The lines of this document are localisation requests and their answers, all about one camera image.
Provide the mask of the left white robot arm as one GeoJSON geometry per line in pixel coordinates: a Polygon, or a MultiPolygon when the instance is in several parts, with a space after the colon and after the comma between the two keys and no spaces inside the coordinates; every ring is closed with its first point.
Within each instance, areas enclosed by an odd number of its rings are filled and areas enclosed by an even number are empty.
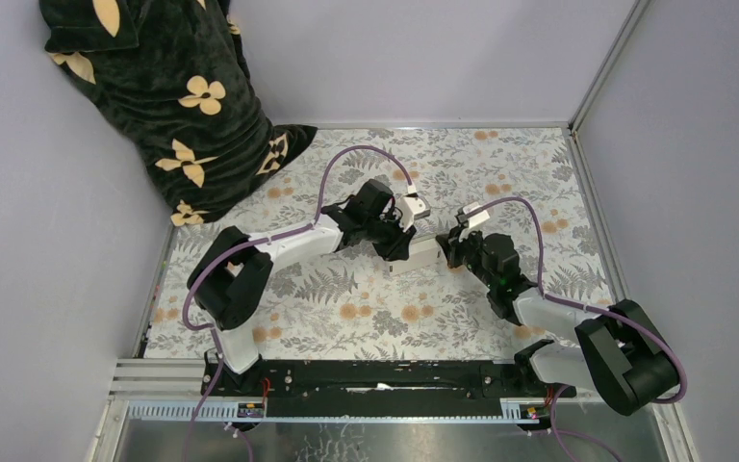
{"type": "Polygon", "coordinates": [[[416,221],[430,212],[415,186],[395,198],[385,184],[369,180],[347,199],[323,206],[310,222],[273,234],[247,234],[235,226],[223,229],[188,281],[188,299],[209,320],[226,366],[223,383],[239,396],[259,386],[255,364],[260,353],[251,319],[275,272],[363,242],[372,244],[387,262],[405,261],[416,221]]]}

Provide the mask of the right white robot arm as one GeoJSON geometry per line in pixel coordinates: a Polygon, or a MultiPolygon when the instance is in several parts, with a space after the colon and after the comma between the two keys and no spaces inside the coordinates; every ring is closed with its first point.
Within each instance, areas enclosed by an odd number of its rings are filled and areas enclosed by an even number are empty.
{"type": "Polygon", "coordinates": [[[638,303],[623,299],[598,308],[544,293],[522,273],[519,253],[504,234],[454,228],[436,242],[450,268],[468,270],[486,287],[499,319],[549,334],[514,355],[513,381],[523,395],[568,385],[596,392],[629,416],[668,392],[685,391],[682,366],[638,303]]]}

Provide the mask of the white cardboard paper box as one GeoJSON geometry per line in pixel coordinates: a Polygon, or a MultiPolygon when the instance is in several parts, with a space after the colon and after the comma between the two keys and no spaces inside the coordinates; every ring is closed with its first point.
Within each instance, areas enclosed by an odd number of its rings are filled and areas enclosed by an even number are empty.
{"type": "Polygon", "coordinates": [[[437,234],[418,235],[410,243],[407,261],[445,259],[445,252],[437,234]]]}

